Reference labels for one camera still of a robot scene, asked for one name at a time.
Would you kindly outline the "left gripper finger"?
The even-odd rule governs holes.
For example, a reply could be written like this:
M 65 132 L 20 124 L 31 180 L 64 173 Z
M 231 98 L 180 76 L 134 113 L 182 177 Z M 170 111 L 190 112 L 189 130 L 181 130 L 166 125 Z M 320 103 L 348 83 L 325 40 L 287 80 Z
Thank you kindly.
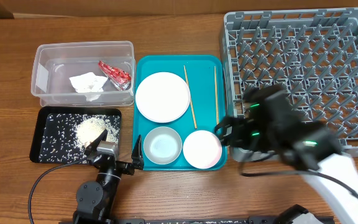
M 91 142 L 86 148 L 85 148 L 85 155 L 89 156 L 92 152 L 97 151 L 97 147 L 102 141 L 105 141 L 108 136 L 108 131 L 105 129 L 93 142 Z
M 131 154 L 132 164 L 135 169 L 144 169 L 144 158 L 142 155 L 142 136 L 138 135 Z

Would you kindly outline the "grey bowl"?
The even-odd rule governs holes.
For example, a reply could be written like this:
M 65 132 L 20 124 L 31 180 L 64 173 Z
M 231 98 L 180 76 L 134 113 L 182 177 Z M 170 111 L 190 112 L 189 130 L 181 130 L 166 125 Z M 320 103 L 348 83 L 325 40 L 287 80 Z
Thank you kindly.
M 143 143 L 144 155 L 154 164 L 167 165 L 181 154 L 182 140 L 172 128 L 161 126 L 151 130 Z

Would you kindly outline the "rice leftovers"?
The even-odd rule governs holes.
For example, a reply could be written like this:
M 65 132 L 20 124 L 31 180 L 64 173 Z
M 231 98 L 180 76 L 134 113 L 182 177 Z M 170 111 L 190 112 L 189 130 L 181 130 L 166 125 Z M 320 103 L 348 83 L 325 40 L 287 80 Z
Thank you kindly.
M 85 158 L 85 148 L 105 129 L 108 142 L 119 142 L 121 117 L 50 113 L 42 135 L 39 162 L 67 164 Z

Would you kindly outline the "pink bowl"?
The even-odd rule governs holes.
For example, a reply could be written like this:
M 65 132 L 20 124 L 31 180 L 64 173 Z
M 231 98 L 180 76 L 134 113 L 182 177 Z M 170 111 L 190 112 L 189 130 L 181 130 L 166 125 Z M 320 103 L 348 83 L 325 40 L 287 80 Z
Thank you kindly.
M 219 139 L 205 130 L 191 133 L 183 143 L 183 155 L 186 161 L 197 169 L 209 169 L 215 166 L 222 152 Z

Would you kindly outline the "white napkin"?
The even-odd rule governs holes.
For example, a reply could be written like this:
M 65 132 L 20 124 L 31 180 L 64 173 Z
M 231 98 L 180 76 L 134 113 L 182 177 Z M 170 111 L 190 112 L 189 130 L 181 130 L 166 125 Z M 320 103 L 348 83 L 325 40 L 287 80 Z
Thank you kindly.
M 108 78 L 105 76 L 97 76 L 93 72 L 69 78 L 72 87 L 77 93 L 95 93 L 103 92 L 103 86 Z

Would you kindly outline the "white round plate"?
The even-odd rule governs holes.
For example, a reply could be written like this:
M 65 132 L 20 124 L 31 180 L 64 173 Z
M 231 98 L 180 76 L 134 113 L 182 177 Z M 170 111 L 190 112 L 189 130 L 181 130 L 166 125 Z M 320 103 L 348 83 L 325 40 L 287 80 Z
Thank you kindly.
M 146 77 L 135 93 L 139 112 L 155 123 L 169 123 L 180 118 L 190 105 L 190 89 L 184 79 L 170 72 Z

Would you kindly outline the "wooden chopstick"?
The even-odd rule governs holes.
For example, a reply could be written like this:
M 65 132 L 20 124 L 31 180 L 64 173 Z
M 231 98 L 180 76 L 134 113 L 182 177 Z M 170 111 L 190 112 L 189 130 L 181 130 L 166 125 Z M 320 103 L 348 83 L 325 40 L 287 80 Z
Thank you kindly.
M 192 102 L 192 98 L 191 98 L 191 91 L 190 91 L 190 84 L 189 84 L 189 81 L 188 81 L 188 74 L 187 74 L 187 70 L 186 70 L 185 65 L 183 66 L 183 70 L 184 70 L 184 74 L 185 74 L 185 81 L 186 81 L 186 84 L 187 84 L 187 86 L 189 88 L 189 92 L 190 92 L 190 108 L 191 108 L 194 128 L 198 129 L 197 122 L 196 122 L 196 117 L 195 117 L 195 111 L 194 111 L 194 107 L 193 107 L 193 102 Z
M 217 84 L 217 70 L 214 67 L 214 96 L 215 96 L 215 107 L 216 107 L 216 124 L 219 124 L 219 101 L 218 101 L 218 84 Z

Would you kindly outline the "red snack wrapper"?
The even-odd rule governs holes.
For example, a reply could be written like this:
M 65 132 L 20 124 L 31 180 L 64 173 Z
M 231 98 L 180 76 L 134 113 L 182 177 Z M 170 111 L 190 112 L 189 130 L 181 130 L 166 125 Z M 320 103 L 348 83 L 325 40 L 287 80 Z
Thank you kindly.
M 129 88 L 132 79 L 130 73 L 125 72 L 123 69 L 112 67 L 102 61 L 99 61 L 98 66 L 119 91 Z

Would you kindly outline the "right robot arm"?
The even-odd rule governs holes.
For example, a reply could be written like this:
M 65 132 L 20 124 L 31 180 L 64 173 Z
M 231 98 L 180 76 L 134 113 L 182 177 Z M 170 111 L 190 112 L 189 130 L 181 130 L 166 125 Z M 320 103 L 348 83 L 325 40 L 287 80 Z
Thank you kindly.
M 331 207 L 341 223 L 358 223 L 358 171 L 335 134 L 322 122 L 304 123 L 280 85 L 246 92 L 246 118 L 225 116 L 214 128 L 223 146 L 272 151 L 291 170 L 247 173 L 250 155 L 239 160 L 244 177 L 299 175 Z

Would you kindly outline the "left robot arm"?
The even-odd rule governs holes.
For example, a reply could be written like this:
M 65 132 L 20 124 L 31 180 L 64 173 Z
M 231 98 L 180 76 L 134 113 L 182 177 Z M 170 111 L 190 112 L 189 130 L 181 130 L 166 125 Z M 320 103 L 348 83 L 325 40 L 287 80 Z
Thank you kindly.
M 121 223 L 111 214 L 117 189 L 123 175 L 134 175 L 144 168 L 142 137 L 139 136 L 132 150 L 132 162 L 119 161 L 117 144 L 107 141 L 104 130 L 85 148 L 87 162 L 97 168 L 96 180 L 80 185 L 76 192 L 77 208 L 73 223 Z

